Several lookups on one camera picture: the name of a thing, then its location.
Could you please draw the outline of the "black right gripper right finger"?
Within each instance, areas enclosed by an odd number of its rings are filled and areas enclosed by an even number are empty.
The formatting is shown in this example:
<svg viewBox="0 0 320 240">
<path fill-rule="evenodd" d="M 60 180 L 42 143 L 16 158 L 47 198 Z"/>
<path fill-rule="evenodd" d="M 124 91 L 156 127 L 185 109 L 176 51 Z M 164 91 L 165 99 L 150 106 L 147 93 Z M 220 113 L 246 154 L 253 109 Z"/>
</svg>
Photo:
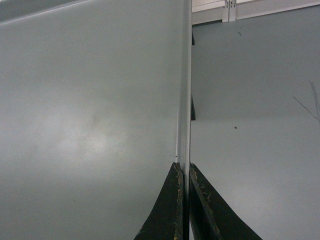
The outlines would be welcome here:
<svg viewBox="0 0 320 240">
<path fill-rule="evenodd" d="M 260 240 L 227 204 L 199 168 L 190 164 L 189 205 L 196 240 Z"/>
</svg>

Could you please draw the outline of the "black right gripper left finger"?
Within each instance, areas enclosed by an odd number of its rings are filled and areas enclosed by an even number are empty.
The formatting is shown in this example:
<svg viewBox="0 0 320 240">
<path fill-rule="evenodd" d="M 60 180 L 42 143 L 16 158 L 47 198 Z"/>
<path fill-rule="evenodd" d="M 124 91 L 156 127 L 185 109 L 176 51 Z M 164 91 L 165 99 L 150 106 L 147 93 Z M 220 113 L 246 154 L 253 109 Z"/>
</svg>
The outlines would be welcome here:
<svg viewBox="0 0 320 240">
<path fill-rule="evenodd" d="M 184 178 L 178 162 L 172 163 L 157 200 L 135 236 L 136 240 L 183 239 Z"/>
</svg>

